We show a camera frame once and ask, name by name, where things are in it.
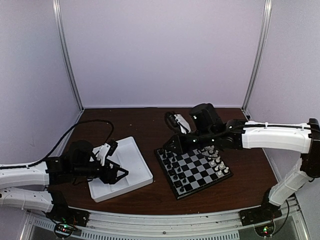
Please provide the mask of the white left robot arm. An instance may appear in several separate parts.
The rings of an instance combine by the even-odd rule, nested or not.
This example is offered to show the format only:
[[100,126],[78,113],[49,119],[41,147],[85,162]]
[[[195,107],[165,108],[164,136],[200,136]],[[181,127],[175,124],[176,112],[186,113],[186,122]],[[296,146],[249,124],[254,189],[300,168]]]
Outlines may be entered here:
[[129,174],[108,158],[117,147],[118,143],[111,140],[94,152],[90,142],[78,140],[72,142],[61,156],[46,156],[25,165],[1,165],[0,202],[16,208],[53,213],[61,222],[67,222],[72,218],[72,211],[61,192],[34,192],[23,187],[74,184],[79,178],[87,181],[100,179],[104,184],[114,185]]

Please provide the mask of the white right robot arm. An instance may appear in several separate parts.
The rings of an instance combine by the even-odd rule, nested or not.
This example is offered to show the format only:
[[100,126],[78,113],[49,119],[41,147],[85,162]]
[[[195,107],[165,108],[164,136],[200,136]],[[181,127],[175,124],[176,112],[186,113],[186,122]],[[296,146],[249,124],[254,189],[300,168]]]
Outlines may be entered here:
[[280,171],[280,158],[295,160],[286,164],[287,172],[268,189],[256,210],[259,220],[268,220],[285,201],[306,183],[320,176],[320,123],[310,118],[303,123],[268,123],[250,119],[223,122],[211,103],[201,103],[189,111],[195,130],[178,113],[168,111],[164,121],[174,135],[164,149],[185,154],[193,149],[263,149],[273,170]]

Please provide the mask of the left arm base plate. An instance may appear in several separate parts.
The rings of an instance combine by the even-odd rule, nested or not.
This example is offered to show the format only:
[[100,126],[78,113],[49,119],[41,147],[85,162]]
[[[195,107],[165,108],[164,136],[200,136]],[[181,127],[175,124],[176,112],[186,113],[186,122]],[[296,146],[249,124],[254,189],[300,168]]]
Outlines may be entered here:
[[68,208],[52,209],[51,212],[46,212],[45,215],[56,223],[64,223],[75,227],[86,227],[90,213],[85,210]]

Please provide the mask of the black king piece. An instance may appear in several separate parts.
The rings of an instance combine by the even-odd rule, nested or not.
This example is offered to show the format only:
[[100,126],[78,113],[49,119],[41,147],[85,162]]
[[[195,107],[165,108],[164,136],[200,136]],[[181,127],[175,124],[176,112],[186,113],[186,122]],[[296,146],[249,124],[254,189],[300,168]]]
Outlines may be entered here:
[[176,172],[175,172],[175,170],[174,170],[174,169],[170,169],[168,172],[169,172],[169,174],[170,174],[171,176],[173,176],[173,175],[175,175],[175,174],[176,174]]

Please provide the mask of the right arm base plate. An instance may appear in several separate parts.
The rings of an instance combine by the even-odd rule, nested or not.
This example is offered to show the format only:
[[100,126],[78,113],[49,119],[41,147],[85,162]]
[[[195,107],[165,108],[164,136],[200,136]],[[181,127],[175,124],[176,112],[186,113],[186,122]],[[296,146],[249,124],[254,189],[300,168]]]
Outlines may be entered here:
[[264,222],[271,222],[275,218],[281,217],[283,214],[280,209],[271,211],[262,207],[254,207],[241,210],[239,218],[242,226],[256,225]]

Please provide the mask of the black knight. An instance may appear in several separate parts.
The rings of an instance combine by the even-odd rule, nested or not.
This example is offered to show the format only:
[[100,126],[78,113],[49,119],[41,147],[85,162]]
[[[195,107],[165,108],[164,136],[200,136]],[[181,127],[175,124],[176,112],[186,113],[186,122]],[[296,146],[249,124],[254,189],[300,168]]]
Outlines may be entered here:
[[180,182],[180,181],[176,181],[174,184],[175,184],[175,186],[176,186],[177,188],[181,186],[181,182]]

